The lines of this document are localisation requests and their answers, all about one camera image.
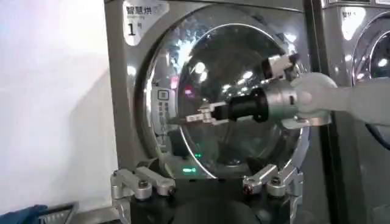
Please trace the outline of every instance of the blue glove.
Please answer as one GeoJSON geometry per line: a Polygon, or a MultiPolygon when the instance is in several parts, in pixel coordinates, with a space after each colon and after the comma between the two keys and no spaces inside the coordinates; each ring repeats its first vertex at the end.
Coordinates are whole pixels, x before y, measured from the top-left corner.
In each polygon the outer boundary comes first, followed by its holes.
{"type": "Polygon", "coordinates": [[[47,209],[46,205],[35,205],[16,212],[0,215],[1,224],[39,224],[38,214],[47,209]]]}

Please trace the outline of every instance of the label sticker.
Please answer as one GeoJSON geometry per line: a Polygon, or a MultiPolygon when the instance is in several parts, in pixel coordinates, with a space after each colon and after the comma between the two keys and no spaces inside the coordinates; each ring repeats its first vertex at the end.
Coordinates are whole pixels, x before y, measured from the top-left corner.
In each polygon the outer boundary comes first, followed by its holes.
{"type": "Polygon", "coordinates": [[[126,43],[136,46],[145,33],[165,14],[169,4],[157,0],[124,0],[123,33],[126,43]]]}
{"type": "Polygon", "coordinates": [[[390,0],[375,0],[377,4],[390,5],[390,0]]]}
{"type": "Polygon", "coordinates": [[[366,16],[363,7],[344,7],[341,11],[341,30],[345,40],[351,40],[366,16]]]}

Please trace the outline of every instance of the black base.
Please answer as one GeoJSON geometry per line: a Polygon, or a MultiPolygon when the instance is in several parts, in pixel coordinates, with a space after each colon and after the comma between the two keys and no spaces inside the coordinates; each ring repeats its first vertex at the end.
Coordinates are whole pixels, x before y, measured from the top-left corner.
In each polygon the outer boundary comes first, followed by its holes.
{"type": "Polygon", "coordinates": [[[243,180],[176,180],[172,197],[132,198],[132,224],[287,224],[289,197],[246,196],[243,180]]]}

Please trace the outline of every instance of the washing machine door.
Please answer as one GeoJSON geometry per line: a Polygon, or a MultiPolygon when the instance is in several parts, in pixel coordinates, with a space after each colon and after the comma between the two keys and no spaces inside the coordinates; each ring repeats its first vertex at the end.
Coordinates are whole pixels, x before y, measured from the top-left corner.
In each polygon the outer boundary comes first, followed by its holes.
{"type": "Polygon", "coordinates": [[[140,127],[144,142],[174,178],[250,175],[248,159],[300,166],[308,132],[252,119],[217,126],[170,125],[200,106],[249,94],[266,85],[259,64],[287,53],[260,19],[238,7],[212,5],[193,12],[162,37],[143,78],[140,127]]]}
{"type": "MultiPolygon", "coordinates": [[[[390,14],[383,14],[369,24],[357,46],[352,83],[390,77],[390,14]]],[[[390,128],[366,125],[373,137],[390,150],[390,128]]]]}

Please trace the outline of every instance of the robotic arm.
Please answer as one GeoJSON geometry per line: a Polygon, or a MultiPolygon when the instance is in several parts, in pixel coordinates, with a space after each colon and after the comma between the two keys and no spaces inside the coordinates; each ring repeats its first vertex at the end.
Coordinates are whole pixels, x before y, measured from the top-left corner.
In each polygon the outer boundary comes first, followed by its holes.
{"type": "Polygon", "coordinates": [[[272,78],[249,95],[204,105],[199,114],[181,122],[218,125],[253,116],[257,122],[279,120],[286,128],[295,129],[328,124],[331,111],[344,111],[368,124],[390,126],[389,78],[340,88],[330,77],[309,72],[290,82],[279,75],[294,65],[286,58],[271,64],[272,78]]]}

